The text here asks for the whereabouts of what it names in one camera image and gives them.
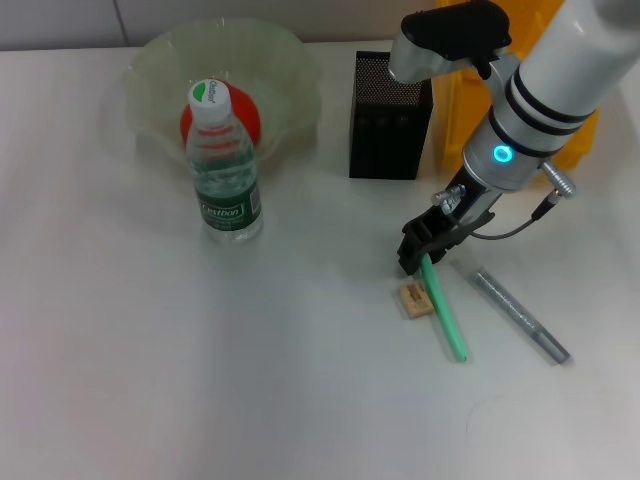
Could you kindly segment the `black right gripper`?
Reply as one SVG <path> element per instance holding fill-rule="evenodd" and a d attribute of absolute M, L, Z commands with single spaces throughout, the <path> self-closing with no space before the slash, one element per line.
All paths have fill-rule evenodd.
<path fill-rule="evenodd" d="M 461 167 L 448 184 L 448 187 L 454 186 L 465 188 L 451 213 L 463 229 L 457 233 L 458 224 L 435 206 L 408 222 L 402 229 L 403 238 L 397 250 L 398 263 L 407 276 L 414 275 L 420 268 L 425 246 L 434 246 L 430 259 L 437 264 L 448 250 L 469 235 L 472 227 L 479 228 L 488 222 L 487 211 L 501 197 L 500 191 L 477 181 L 465 167 Z"/>

